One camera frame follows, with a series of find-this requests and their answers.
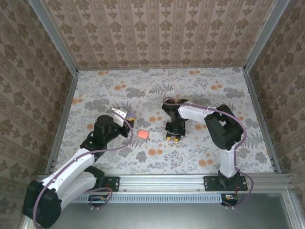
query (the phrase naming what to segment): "pink sponge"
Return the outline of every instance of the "pink sponge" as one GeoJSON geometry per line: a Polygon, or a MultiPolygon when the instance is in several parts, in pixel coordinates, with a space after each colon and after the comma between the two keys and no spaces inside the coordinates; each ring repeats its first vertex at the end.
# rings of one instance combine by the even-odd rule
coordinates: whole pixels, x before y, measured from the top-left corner
{"type": "Polygon", "coordinates": [[[148,132],[145,131],[145,130],[139,130],[138,131],[138,137],[143,138],[143,139],[147,139],[148,138],[148,132]]]}

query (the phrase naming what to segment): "gray leaf pattern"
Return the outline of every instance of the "gray leaf pattern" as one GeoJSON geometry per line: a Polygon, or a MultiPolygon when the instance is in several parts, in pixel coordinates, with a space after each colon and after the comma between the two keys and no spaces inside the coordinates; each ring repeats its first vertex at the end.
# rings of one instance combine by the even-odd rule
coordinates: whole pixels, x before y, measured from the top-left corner
{"type": "MultiPolygon", "coordinates": [[[[245,144],[238,150],[238,166],[245,172],[272,172],[241,68],[80,71],[78,74],[55,169],[76,152],[93,130],[98,116],[112,115],[111,108],[121,107],[132,109],[136,115],[132,143],[119,151],[106,152],[95,163],[96,167],[107,174],[217,173],[221,150],[212,142],[205,123],[188,120],[186,136],[180,142],[165,139],[165,125],[170,117],[162,110],[162,99],[170,96],[175,101],[185,98],[206,106],[229,106],[248,132],[245,144]],[[149,132],[147,139],[137,136],[140,129],[149,132]]],[[[3,132],[10,131],[7,126],[3,132]]],[[[127,141],[128,138],[120,135],[108,148],[120,147],[127,141]]]]}

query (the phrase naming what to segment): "small object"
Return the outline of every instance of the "small object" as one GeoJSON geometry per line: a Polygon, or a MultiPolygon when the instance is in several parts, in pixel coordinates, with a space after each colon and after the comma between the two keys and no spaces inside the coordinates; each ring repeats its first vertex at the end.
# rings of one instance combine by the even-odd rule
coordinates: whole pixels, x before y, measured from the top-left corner
{"type": "Polygon", "coordinates": [[[127,118],[135,118],[135,113],[132,110],[129,110],[127,118]]]}
{"type": "Polygon", "coordinates": [[[147,139],[148,138],[148,132],[145,131],[145,130],[139,130],[138,131],[138,137],[143,138],[143,139],[147,139]]]}

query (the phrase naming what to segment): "wall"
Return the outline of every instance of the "wall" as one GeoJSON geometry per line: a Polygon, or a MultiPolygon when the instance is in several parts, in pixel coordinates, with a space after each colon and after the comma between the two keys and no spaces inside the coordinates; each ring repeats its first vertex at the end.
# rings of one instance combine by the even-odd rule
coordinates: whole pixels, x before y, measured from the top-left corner
{"type": "Polygon", "coordinates": [[[275,0],[43,0],[81,69],[242,66],[275,0]]]}
{"type": "Polygon", "coordinates": [[[250,75],[280,166],[305,211],[305,1],[290,0],[250,75]]]}
{"type": "Polygon", "coordinates": [[[71,74],[26,0],[0,1],[0,228],[45,172],[71,74]]]}

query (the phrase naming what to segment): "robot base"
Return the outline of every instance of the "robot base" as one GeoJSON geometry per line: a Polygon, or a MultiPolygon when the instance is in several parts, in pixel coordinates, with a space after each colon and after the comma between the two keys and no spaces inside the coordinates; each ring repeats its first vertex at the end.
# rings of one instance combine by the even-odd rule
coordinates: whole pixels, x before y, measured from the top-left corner
{"type": "Polygon", "coordinates": [[[236,173],[231,178],[226,178],[218,171],[218,176],[205,176],[204,189],[207,192],[213,191],[247,191],[248,186],[246,178],[236,173]]]}

